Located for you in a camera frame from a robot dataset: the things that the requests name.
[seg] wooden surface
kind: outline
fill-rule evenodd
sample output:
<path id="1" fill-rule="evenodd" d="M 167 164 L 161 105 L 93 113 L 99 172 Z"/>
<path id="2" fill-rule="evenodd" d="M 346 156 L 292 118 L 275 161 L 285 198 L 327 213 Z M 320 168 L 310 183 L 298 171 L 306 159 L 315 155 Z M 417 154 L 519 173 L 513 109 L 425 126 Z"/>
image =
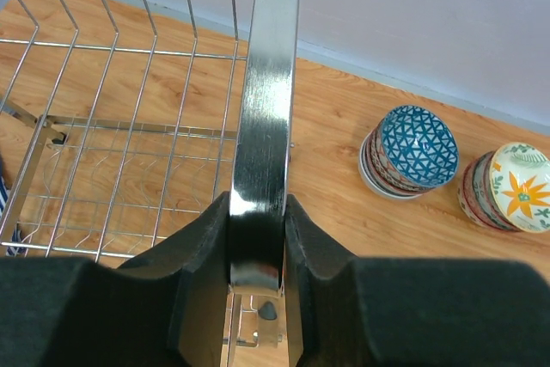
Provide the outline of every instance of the wooden surface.
<path id="1" fill-rule="evenodd" d="M 113 30 L 99 0 L 66 1 L 80 25 L 77 43 L 112 44 Z M 74 31 L 57 0 L 25 2 L 40 22 L 38 40 L 70 42 Z M 149 49 L 153 38 L 145 13 L 124 4 L 109 4 L 120 29 L 119 46 Z M 20 40 L 28 40 L 34 28 L 14 0 L 0 12 L 0 25 L 1 37 Z M 159 32 L 157 49 L 191 51 L 193 34 L 189 25 L 156 16 L 156 26 Z M 199 30 L 199 52 L 230 55 L 233 48 L 234 40 L 231 38 Z M 0 44 L 1 90 L 5 90 L 23 50 L 22 45 Z M 246 53 L 245 42 L 240 44 L 239 53 Z M 14 102 L 31 113 L 41 114 L 65 54 L 66 48 L 34 46 L 12 92 Z M 106 59 L 107 52 L 75 50 L 50 113 L 87 116 Z M 130 119 L 146 60 L 146 54 L 115 53 L 96 110 L 97 118 Z M 154 56 L 138 109 L 138 121 L 175 123 L 189 64 L 189 58 Z M 230 60 L 194 59 L 183 125 L 221 127 L 230 67 Z M 243 73 L 244 62 L 238 62 L 229 100 L 229 130 L 237 127 Z M 364 186 L 357 169 L 359 146 L 384 114 L 401 104 L 426 107 L 449 125 L 461 152 L 459 174 L 475 157 L 509 141 L 525 141 L 550 154 L 548 137 L 298 59 L 290 191 L 298 197 L 309 215 L 355 254 L 524 260 L 550 279 L 550 233 L 505 234 L 470 223 L 457 204 L 458 179 L 406 203 L 379 198 Z M 5 113 L 0 117 L 0 122 L 4 173 L 8 181 L 12 181 L 32 131 Z M 138 134 L 132 135 L 131 149 L 150 154 L 167 155 L 170 152 L 169 135 L 160 138 L 158 135 L 145 135 L 142 134 L 140 139 Z M 94 222 L 90 211 L 95 208 L 96 201 L 110 198 L 121 161 L 119 152 L 105 149 L 111 148 L 111 145 L 122 149 L 125 138 L 124 133 L 115 136 L 114 132 L 105 131 L 97 131 L 89 137 L 86 146 L 99 149 L 85 151 L 70 195 L 73 199 L 86 199 L 88 202 L 70 201 L 73 209 L 69 210 L 67 206 L 62 217 L 64 230 L 56 234 L 54 245 L 75 247 L 81 243 L 81 248 L 97 247 L 103 220 Z M 82 129 L 73 128 L 68 142 L 77 145 L 80 139 Z M 233 149 L 231 142 L 227 142 L 223 157 L 230 159 Z M 214 140 L 178 139 L 175 153 L 197 159 L 181 158 L 175 161 L 174 165 L 180 166 L 168 183 L 170 199 L 165 200 L 167 210 L 162 214 L 160 235 L 169 235 L 196 217 L 195 213 L 173 213 L 169 208 L 198 211 L 208 205 L 216 172 L 217 150 Z M 65 149 L 61 156 L 57 153 L 50 147 L 44 150 L 32 194 L 48 194 L 48 191 L 50 194 L 64 193 L 76 150 Z M 58 167 L 52 177 L 58 158 Z M 107 249 L 135 254 L 150 245 L 150 238 L 146 235 L 151 235 L 150 228 L 154 226 L 158 210 L 149 207 L 158 205 L 160 201 L 168 158 L 139 154 L 130 154 L 129 158 L 126 159 L 117 202 L 143 207 L 121 206 L 120 212 L 113 211 L 113 218 L 108 223 L 110 243 Z M 222 164 L 220 190 L 228 188 L 230 174 L 230 162 Z M 40 198 L 28 201 L 21 220 L 37 223 L 41 211 L 44 211 L 42 221 L 55 222 L 58 204 L 58 201 L 50 200 L 41 210 Z M 97 215 L 104 217 L 107 210 L 105 204 L 101 205 Z M 47 243 L 50 239 L 51 227 L 37 229 L 37 225 L 29 224 L 25 228 L 26 231 L 36 230 L 33 242 Z M 120 260 L 102 262 L 115 266 Z M 284 346 L 277 350 L 239 348 L 237 356 L 235 365 L 286 364 Z"/>

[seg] white wall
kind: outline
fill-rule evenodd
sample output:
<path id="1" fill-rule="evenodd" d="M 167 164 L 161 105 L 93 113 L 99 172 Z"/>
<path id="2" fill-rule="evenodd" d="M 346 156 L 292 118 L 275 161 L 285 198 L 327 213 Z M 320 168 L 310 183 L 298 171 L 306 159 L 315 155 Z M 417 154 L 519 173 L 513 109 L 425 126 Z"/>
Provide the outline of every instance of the white wall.
<path id="1" fill-rule="evenodd" d="M 186 10 L 184 0 L 151 0 Z M 229 0 L 192 0 L 231 24 Z M 241 26 L 251 2 L 239 0 Z M 302 0 L 299 37 L 346 64 L 550 126 L 550 0 Z"/>

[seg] blue bowl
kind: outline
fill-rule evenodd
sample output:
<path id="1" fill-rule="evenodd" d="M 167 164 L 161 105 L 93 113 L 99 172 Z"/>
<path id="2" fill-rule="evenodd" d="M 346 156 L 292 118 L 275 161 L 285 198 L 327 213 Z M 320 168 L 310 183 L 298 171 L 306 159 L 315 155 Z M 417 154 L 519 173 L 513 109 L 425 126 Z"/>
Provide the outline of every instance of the blue bowl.
<path id="1" fill-rule="evenodd" d="M 436 188 L 456 175 L 455 138 L 434 113 L 414 105 L 396 107 L 380 129 L 385 155 L 404 182 Z"/>

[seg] striped cloth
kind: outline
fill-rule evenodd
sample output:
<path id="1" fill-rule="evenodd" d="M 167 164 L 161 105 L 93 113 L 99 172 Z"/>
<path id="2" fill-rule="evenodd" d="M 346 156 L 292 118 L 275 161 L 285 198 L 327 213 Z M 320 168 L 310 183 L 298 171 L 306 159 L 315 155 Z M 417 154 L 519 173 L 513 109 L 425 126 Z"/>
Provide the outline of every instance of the striped cloth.
<path id="1" fill-rule="evenodd" d="M 2 216 L 3 209 L 6 207 L 6 202 L 8 202 L 9 189 L 6 188 L 6 183 L 3 180 L 3 177 L 0 176 L 0 217 Z M 12 242 L 21 242 L 21 230 L 19 228 L 14 229 L 14 233 L 11 236 Z M 27 249 L 23 247 L 8 247 L 6 255 L 9 257 L 15 257 L 19 254 L 24 254 Z"/>

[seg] stacked bowl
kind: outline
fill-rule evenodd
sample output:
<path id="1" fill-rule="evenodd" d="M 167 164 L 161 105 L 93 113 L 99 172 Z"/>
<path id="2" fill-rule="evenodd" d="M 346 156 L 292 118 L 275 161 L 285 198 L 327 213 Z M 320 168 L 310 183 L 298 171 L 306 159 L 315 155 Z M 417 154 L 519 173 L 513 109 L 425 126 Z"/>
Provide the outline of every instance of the stacked bowl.
<path id="1" fill-rule="evenodd" d="M 363 141 L 358 167 L 373 192 L 389 199 L 415 199 L 453 179 L 458 148 L 434 113 L 405 105 L 390 111 Z"/>
<path id="2" fill-rule="evenodd" d="M 466 167 L 458 201 L 478 225 L 510 232 L 548 231 L 550 162 L 531 145 L 503 145 Z"/>

